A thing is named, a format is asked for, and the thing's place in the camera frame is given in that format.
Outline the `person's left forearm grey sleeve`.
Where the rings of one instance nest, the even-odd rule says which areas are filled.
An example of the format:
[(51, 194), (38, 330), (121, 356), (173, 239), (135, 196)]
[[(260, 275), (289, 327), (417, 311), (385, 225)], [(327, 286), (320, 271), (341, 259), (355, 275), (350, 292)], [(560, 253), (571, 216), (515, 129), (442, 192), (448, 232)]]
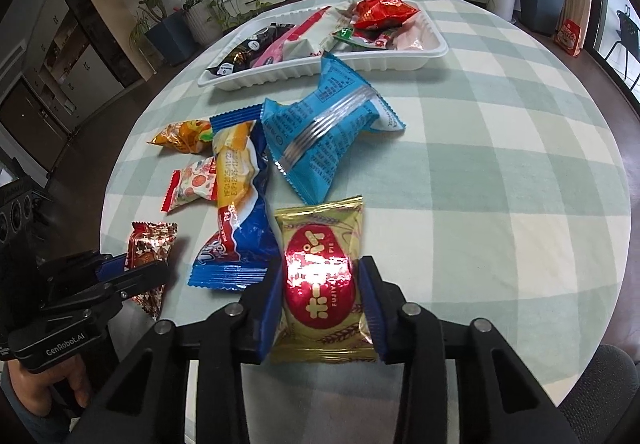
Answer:
[(51, 411), (45, 417), (37, 417), (26, 410), (15, 396), (9, 379), (9, 366), (3, 368), (1, 390), (10, 410), (36, 443), (63, 443), (70, 430), (70, 418), (52, 398)]

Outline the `person's left hand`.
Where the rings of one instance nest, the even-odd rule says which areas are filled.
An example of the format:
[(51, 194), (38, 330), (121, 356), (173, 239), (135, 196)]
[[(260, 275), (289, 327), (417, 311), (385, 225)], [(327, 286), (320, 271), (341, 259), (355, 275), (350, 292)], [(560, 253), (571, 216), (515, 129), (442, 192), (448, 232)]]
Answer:
[(40, 374), (32, 374), (18, 360), (9, 360), (6, 364), (15, 396), (34, 416), (45, 417), (51, 411), (51, 388), (61, 381), (68, 382), (80, 407), (86, 408), (89, 404), (90, 386), (80, 355), (74, 355)]

